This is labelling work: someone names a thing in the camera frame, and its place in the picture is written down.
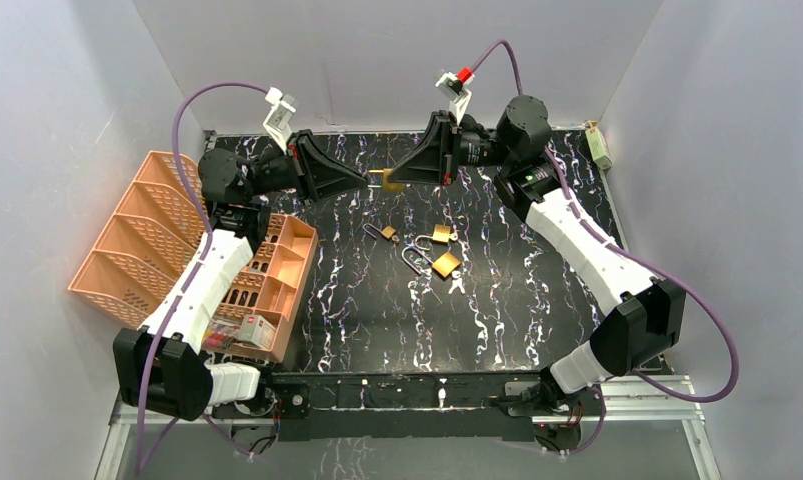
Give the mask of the silver keys on table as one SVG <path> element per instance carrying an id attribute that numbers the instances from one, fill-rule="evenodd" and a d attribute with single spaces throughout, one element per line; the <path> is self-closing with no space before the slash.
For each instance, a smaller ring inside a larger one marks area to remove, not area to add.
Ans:
<path id="1" fill-rule="evenodd" d="M 456 277 L 451 279 L 451 285 L 449 287 L 448 293 L 449 294 L 459 293 L 460 295 L 466 294 L 464 280 L 462 277 Z"/>

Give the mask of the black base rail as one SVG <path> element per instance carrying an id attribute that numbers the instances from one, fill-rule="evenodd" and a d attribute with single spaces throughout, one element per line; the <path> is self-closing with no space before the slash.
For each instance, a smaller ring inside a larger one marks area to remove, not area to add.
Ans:
<path id="1" fill-rule="evenodd" d="M 213 408 L 238 425 L 281 423 L 282 441 L 345 437 L 495 437 L 568 445 L 601 412 L 597 394 L 548 398 L 536 371 L 281 373 L 256 398 Z"/>

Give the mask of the large brass padlock open shackle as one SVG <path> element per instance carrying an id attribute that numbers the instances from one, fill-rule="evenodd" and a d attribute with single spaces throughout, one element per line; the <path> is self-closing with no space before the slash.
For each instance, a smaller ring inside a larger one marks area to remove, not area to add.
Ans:
<path id="1" fill-rule="evenodd" d="M 416 260 L 420 260 L 426 262 L 431 270 L 443 279 L 450 277 L 461 264 L 461 261 L 450 252 L 443 253 L 438 258 L 432 259 L 423 250 L 414 246 L 405 247 L 401 252 L 401 258 L 416 275 L 421 276 L 423 274 L 422 269 L 416 263 Z"/>

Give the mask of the colourful marker set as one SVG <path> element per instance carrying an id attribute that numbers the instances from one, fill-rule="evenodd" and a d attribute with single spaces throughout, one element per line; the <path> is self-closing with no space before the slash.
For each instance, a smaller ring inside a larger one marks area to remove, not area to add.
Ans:
<path id="1" fill-rule="evenodd" d="M 240 325 L 227 318 L 213 318 L 202 339 L 204 350 L 228 349 L 237 339 Z"/>

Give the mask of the orange plastic desk organizer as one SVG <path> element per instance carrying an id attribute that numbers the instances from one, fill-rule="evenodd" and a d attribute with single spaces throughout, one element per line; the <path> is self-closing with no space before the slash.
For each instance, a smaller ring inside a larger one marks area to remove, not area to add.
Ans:
<path id="1" fill-rule="evenodd" d="M 87 254 L 69 289 L 121 326 L 136 329 L 160 305 L 199 247 L 203 225 L 170 152 L 151 151 Z M 215 318 L 241 325 L 259 314 L 277 327 L 271 350 L 234 341 L 210 351 L 291 363 L 290 344 L 313 266 L 316 230 L 272 214 L 265 241 L 236 276 Z"/>

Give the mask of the brass padlock with key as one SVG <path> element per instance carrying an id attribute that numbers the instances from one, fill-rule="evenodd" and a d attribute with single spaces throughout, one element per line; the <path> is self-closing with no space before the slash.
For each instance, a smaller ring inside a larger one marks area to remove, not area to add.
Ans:
<path id="1" fill-rule="evenodd" d="M 392 173 L 391 168 L 370 169 L 367 171 L 367 180 L 369 181 L 368 187 L 371 189 L 379 189 L 391 194 L 399 194 L 404 191 L 405 185 L 403 183 L 393 182 L 390 179 Z"/>
<path id="2" fill-rule="evenodd" d="M 395 244 L 400 242 L 398 231 L 392 226 L 377 227 L 371 223 L 366 223 L 363 225 L 363 230 L 367 235 L 375 240 L 378 238 L 383 238 L 384 240 Z"/>

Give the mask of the white red small box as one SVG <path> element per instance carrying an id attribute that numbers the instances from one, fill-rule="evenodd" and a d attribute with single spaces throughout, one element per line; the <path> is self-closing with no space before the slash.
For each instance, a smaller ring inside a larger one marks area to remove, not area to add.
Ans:
<path id="1" fill-rule="evenodd" d="M 276 334 L 277 327 L 268 319 L 259 314 L 249 314 L 243 318 L 236 340 L 269 351 L 273 347 Z"/>

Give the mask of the aluminium frame profile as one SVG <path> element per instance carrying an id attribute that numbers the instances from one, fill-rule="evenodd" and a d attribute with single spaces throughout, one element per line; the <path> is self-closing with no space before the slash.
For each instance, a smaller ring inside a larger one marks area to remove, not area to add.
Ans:
<path id="1" fill-rule="evenodd" d="M 585 416 L 580 449 L 560 457 L 521 441 L 522 423 L 495 411 L 318 411 L 286 420 L 268 446 L 267 418 L 211 421 L 149 415 L 145 479 L 717 479 L 692 405 L 652 407 L 618 388 L 606 415 Z"/>

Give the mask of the small brass padlock closed shackle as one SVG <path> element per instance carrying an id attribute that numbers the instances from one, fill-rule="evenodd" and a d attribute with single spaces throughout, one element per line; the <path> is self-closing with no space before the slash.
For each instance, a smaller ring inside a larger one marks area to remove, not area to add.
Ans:
<path id="1" fill-rule="evenodd" d="M 413 245 L 422 251 L 429 251 L 430 247 L 424 245 L 425 241 L 429 244 L 450 245 L 452 242 L 457 242 L 458 239 L 458 234 L 450 226 L 439 224 L 434 226 L 430 234 L 418 235 L 414 239 Z"/>

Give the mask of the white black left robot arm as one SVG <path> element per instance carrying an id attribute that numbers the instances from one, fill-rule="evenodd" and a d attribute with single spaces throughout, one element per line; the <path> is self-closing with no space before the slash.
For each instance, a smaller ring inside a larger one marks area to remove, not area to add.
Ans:
<path id="1" fill-rule="evenodd" d="M 200 159 L 198 177 L 207 212 L 199 248 L 162 303 L 135 330 L 113 342 L 121 400 L 184 420 L 210 406 L 237 403 L 252 416 L 271 411 L 274 387 L 254 366 L 207 365 L 203 335 L 237 275 L 265 240 L 270 209 L 260 196 L 292 190 L 315 203 L 367 188 L 367 177 L 328 156 L 313 133 L 301 130 L 264 155 L 249 159 L 215 148 Z"/>

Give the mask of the green white box in corner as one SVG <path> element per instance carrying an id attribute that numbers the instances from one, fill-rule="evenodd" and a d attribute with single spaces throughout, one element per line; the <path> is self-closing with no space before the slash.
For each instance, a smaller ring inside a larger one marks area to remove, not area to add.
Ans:
<path id="1" fill-rule="evenodd" d="M 611 169 L 613 161 L 604 134 L 598 127 L 598 122 L 595 120 L 587 121 L 585 134 L 593 162 L 602 171 Z"/>

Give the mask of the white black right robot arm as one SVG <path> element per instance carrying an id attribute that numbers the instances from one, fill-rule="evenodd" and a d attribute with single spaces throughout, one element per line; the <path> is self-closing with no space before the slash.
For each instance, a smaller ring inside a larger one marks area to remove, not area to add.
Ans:
<path id="1" fill-rule="evenodd" d="M 504 206 L 589 287 L 604 316 L 589 339 L 544 367 L 537 385 L 493 402 L 505 410 L 530 406 L 564 414 L 586 389 L 625 376 L 674 346 L 685 293 L 627 258 L 596 225 L 547 151 L 552 135 L 545 104 L 529 95 L 512 98 L 493 129 L 436 111 L 388 179 L 448 186 L 462 167 L 497 168 L 493 184 Z"/>

